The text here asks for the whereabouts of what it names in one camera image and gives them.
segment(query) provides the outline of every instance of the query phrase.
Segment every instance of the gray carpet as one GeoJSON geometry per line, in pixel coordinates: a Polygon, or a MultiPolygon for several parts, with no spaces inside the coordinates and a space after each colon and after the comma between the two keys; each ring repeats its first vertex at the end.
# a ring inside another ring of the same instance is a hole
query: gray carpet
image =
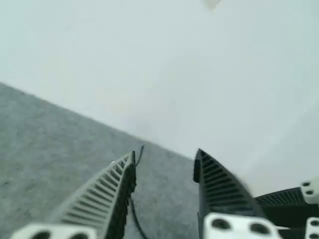
{"type": "MultiPolygon", "coordinates": [[[[145,143],[133,194],[150,239],[197,238],[197,186],[180,155],[0,84],[0,238],[41,221],[111,161],[145,143]]],[[[140,239],[128,215],[126,239],[140,239]]]]}

